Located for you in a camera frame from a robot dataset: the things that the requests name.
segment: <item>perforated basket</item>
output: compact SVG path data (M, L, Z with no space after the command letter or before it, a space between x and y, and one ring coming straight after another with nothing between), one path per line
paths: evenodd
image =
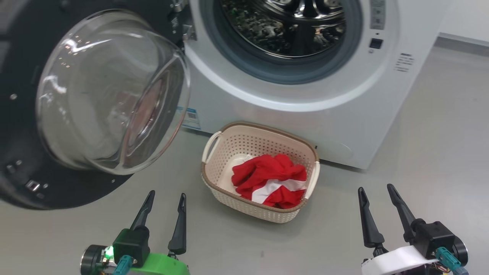
M232 168L253 157L285 154L307 171L306 192L301 203L290 209L274 208L240 197L231 182ZM275 223L291 221L306 205L319 176L319 157L299 137L262 125L237 122L225 126L207 142L202 155L202 179L221 203L248 215Z

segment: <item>washing machine door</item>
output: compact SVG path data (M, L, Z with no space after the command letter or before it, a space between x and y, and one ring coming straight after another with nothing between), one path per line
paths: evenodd
M163 154L190 94L176 4L0 3L4 200L81 206Z

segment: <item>white fabric stripe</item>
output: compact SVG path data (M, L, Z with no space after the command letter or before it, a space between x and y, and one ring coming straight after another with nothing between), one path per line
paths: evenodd
M281 186L285 186L290 191L298 191L306 189L306 182L296 181L296 180L268 180L265 186L260 189L256 189L253 194L251 194L251 200L253 202L263 204L265 200L272 194L277 191Z

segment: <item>white wall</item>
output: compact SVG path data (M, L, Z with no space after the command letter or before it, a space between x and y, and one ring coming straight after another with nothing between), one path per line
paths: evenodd
M454 0L441 37L489 46L489 0Z

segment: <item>basket handle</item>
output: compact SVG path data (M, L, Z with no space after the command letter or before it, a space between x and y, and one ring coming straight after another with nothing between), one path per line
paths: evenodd
M209 139L209 141L207 142L207 144L205 145L204 152L202 153L202 162L204 162L205 164L207 164L209 162L212 155L214 154L214 151L216 150L217 145L219 144L219 141L221 140L219 138L221 136L221 134L222 134L221 131L213 134L211 136L211 138ZM218 140L216 141L216 144L214 144L214 146L212 147L212 150L211 150L211 146L217 138L218 138Z
M316 187L317 179L319 178L320 168L321 165L318 161L316 161L316 167L312 170L311 180L309 181L309 186L307 187L306 195L304 196L305 199L309 199L312 192L314 191L314 188Z

